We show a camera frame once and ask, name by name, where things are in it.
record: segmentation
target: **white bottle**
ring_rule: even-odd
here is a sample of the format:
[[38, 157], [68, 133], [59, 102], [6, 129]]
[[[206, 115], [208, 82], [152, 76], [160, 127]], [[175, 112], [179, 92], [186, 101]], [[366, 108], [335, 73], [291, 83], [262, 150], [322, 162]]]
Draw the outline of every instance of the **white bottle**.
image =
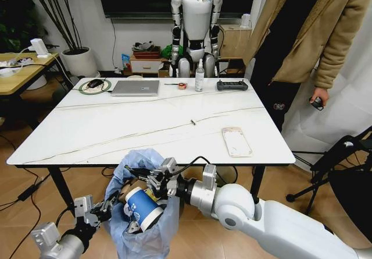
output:
[[199, 60], [198, 68], [195, 72], [195, 91], [203, 91], [203, 81], [204, 81], [204, 69], [203, 69], [203, 59]]

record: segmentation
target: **laptop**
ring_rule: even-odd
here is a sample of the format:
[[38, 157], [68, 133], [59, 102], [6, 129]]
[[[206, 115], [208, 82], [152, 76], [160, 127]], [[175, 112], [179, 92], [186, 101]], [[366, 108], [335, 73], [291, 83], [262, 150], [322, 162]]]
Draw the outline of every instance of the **laptop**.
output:
[[157, 96], [158, 80], [119, 80], [111, 96]]

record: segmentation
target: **tan coat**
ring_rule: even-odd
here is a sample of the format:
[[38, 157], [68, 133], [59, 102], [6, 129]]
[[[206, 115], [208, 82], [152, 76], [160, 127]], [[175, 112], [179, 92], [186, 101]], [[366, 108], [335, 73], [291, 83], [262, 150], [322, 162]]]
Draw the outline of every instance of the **tan coat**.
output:
[[[256, 55], [265, 37], [270, 33], [269, 27], [285, 1], [266, 1], [249, 46], [244, 52], [245, 64]], [[308, 79], [320, 58], [315, 85], [331, 88], [360, 28], [369, 1], [318, 0], [273, 81], [302, 83]]]

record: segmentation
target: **black pants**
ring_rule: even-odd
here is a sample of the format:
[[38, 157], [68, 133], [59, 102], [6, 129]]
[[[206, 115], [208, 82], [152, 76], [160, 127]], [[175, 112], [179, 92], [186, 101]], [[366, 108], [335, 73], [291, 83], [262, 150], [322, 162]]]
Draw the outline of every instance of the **black pants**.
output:
[[271, 82], [271, 78], [275, 74], [262, 70], [262, 67], [265, 66], [255, 64], [251, 84], [275, 125], [281, 131], [284, 123], [284, 115], [291, 107], [300, 88], [300, 83]]

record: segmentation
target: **cup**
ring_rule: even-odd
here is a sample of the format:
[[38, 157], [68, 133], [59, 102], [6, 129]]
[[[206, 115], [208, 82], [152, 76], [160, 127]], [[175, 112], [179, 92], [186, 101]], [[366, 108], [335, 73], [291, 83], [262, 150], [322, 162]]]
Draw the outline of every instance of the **cup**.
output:
[[163, 214], [160, 208], [140, 187], [136, 187], [126, 195], [129, 209], [142, 231], [154, 225]]

